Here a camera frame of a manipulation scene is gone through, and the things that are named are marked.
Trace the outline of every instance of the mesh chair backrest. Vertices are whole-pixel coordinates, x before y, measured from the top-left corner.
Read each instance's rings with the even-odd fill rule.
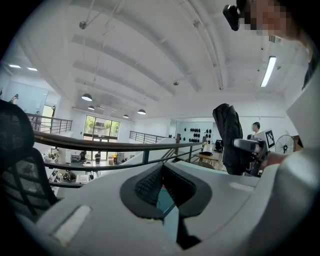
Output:
[[[0,180],[14,210],[36,220],[57,198],[49,184],[44,161],[34,145],[27,115],[0,100]]]
[[[17,105],[0,100],[1,165],[10,165],[34,143],[34,132],[27,115]]]
[[[1,175],[2,187],[14,210],[32,220],[57,201],[44,170],[41,154],[32,148]]]

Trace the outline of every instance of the doorway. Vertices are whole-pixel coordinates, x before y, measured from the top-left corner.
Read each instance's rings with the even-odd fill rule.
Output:
[[[43,111],[42,111],[42,116],[43,117],[48,117],[48,118],[42,118],[41,120],[41,132],[45,131],[51,131],[51,126],[52,126],[52,114],[53,114],[53,109],[49,105],[44,105]]]

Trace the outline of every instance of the window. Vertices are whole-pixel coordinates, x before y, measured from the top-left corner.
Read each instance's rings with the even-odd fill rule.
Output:
[[[84,124],[83,139],[95,142],[111,142],[118,141],[120,122],[103,119],[87,115]],[[97,152],[87,151],[86,158],[94,160]],[[107,160],[107,157],[115,154],[114,152],[101,152],[101,160]]]

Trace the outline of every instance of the sticker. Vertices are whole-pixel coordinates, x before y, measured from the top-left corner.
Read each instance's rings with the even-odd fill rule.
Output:
[[[266,142],[268,143],[268,149],[272,148],[275,145],[275,138],[272,130],[265,132]]]

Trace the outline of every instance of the black jacket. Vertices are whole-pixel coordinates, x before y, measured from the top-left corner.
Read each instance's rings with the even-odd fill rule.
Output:
[[[224,103],[214,109],[212,115],[224,145],[222,162],[228,174],[242,175],[250,155],[232,146],[233,139],[243,138],[238,113],[234,106]]]

